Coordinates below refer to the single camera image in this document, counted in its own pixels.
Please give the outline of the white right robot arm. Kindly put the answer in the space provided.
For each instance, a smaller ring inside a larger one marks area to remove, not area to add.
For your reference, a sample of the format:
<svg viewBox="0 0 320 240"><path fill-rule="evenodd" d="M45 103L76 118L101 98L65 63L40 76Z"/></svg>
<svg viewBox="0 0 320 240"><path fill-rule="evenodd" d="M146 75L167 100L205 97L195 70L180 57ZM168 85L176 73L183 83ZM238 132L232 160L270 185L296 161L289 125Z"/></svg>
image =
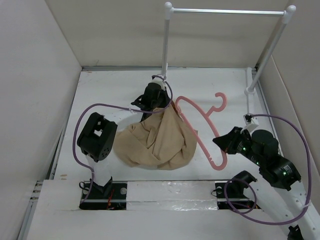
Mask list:
<svg viewBox="0 0 320 240"><path fill-rule="evenodd" d="M318 240L320 238L320 215L311 203L311 193L304 193L299 182L302 177L295 165L278 153L279 142L272 133L258 129L253 133L241 127L234 127L228 134L212 140L228 155L240 154L258 166L259 174L279 194L286 207L276 206L276 201L266 192L251 185L256 181L248 171L243 170L224 186L224 192L231 187L232 193L242 197L252 190L251 199L271 219L271 222L256 220L256 223L278 226L289 240Z"/></svg>

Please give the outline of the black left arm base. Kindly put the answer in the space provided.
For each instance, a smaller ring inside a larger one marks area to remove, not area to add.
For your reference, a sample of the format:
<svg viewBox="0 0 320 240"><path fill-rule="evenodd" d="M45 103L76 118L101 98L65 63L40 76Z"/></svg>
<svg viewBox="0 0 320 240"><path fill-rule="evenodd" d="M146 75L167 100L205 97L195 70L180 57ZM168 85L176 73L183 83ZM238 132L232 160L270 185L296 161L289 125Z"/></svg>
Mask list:
<svg viewBox="0 0 320 240"><path fill-rule="evenodd" d="M113 181L111 177L104 186L93 182L89 192L90 184L90 181L79 183L81 210L122 211L127 209L128 183L126 181Z"/></svg>

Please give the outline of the beige t shirt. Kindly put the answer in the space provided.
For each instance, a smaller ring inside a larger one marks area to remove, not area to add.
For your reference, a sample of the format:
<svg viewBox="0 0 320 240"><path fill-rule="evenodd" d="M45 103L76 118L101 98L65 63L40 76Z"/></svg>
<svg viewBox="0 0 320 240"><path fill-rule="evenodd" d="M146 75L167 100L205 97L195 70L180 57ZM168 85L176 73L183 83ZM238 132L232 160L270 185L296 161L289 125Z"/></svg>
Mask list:
<svg viewBox="0 0 320 240"><path fill-rule="evenodd" d="M187 166L195 155L197 139L172 103L116 133L113 151L130 167L175 170Z"/></svg>

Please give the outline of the pink plastic hanger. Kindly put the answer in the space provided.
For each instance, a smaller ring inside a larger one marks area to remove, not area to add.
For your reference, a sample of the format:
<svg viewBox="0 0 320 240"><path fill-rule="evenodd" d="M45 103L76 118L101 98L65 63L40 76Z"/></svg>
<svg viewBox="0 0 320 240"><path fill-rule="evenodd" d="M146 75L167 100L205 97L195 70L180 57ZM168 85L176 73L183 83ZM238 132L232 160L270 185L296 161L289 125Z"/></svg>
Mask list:
<svg viewBox="0 0 320 240"><path fill-rule="evenodd" d="M197 144L207 158L209 165L216 171L222 171L228 164L228 157L222 150L218 150L218 161L215 162L214 157L211 155L207 143L209 137L219 137L217 127L211 119L214 113L222 112L228 104L228 99L225 93L217 92L214 97L220 100L218 106L212 105L204 109L200 104L186 96L178 96L174 105L182 119L182 121L191 129L193 135L197 139Z"/></svg>

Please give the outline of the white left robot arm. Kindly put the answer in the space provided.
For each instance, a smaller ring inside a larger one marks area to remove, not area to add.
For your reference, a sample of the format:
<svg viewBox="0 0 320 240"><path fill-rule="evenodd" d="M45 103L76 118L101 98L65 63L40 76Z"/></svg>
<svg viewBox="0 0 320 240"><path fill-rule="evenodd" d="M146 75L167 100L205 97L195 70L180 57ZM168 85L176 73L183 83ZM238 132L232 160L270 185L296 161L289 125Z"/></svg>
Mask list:
<svg viewBox="0 0 320 240"><path fill-rule="evenodd" d="M75 161L80 166L89 169L91 172L89 187L83 188L83 190L87 191L85 196L86 199L89 197L94 185L95 170L90 165L86 165L78 159L76 146L80 148L85 156L91 158L95 163L103 161L112 150L118 125L114 121L107 120L104 115L93 112L88 117L81 133L77 135L80 123L85 114L94 107L107 107L150 116L152 114L164 112L172 102L173 90L169 83L162 79L159 82L150 82L147 85L144 94L140 95L130 104L131 106L137 106L137 109L105 103L95 103L82 112L73 133L72 154Z"/></svg>

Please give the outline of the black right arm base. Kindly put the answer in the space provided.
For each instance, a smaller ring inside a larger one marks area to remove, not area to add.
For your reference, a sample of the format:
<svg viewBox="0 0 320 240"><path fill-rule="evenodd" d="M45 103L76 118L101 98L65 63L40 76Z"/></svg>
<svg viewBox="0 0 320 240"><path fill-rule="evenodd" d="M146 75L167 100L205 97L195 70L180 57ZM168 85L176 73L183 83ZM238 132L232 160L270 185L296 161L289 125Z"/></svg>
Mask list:
<svg viewBox="0 0 320 240"><path fill-rule="evenodd" d="M234 178L240 179L251 186L253 186L252 182L257 182L257 179L245 170L235 175ZM216 197L217 208L219 210L234 211L225 198L224 188L226 183L227 180L216 181L215 189L211 191L211 195ZM248 212L250 209L260 209L257 203L255 204L253 200L244 195L244 190L249 190L249 187L245 183L233 180L229 182L226 187L226 193L233 206L237 210L244 210L244 213Z"/></svg>

